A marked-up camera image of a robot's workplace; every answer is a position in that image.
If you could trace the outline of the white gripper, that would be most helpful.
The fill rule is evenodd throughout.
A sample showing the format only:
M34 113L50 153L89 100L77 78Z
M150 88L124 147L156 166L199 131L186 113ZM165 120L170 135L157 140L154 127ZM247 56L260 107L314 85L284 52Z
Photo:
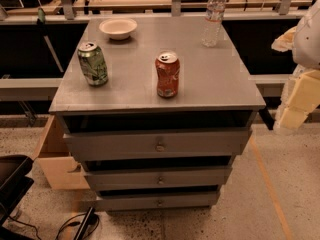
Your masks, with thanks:
M293 47L296 27L292 27L271 44L273 50L286 52ZM320 71L307 70L291 77L285 84L275 116L275 130L296 130L320 105Z

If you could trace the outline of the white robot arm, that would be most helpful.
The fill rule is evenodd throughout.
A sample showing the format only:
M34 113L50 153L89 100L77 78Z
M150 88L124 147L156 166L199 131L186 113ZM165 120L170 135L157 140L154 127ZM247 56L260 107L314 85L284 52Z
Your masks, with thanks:
M273 129L298 129L320 105L320 0L306 12L295 27L274 40L271 48L292 51L297 64L285 83Z

